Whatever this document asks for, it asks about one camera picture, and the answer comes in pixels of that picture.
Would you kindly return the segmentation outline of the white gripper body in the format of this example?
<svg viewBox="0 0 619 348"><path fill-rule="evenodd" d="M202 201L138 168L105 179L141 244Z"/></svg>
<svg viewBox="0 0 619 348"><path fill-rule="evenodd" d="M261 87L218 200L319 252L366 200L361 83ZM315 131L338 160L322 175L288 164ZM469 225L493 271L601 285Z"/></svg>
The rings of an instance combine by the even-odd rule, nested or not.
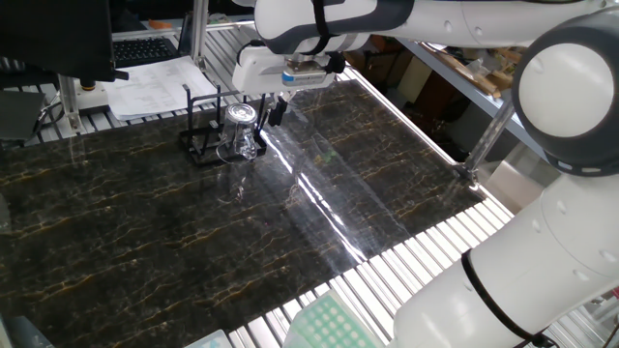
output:
<svg viewBox="0 0 619 348"><path fill-rule="evenodd" d="M335 79L329 72L331 57L300 53L279 55L266 46L246 46L237 55L234 87L246 95L324 88Z"/></svg>

